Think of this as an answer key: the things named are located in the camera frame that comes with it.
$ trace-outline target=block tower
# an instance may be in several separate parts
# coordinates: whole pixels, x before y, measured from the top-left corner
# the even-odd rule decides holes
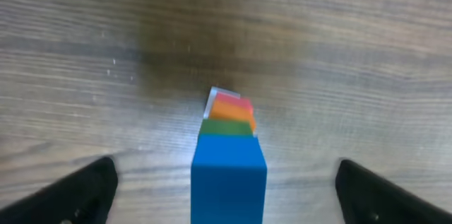
[[[212,88],[191,164],[191,224],[262,224],[266,181],[251,102]]]

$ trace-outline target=blue cube front face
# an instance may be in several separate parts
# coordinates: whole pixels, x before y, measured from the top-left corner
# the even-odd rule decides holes
[[[191,224],[261,224],[266,179],[257,138],[200,136],[191,166]]]

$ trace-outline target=tabletop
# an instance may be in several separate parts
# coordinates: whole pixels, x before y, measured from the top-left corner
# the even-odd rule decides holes
[[[113,155],[109,223],[189,223],[211,86],[251,99],[264,223],[342,223],[352,158],[452,211],[452,0],[0,0],[0,206]]]

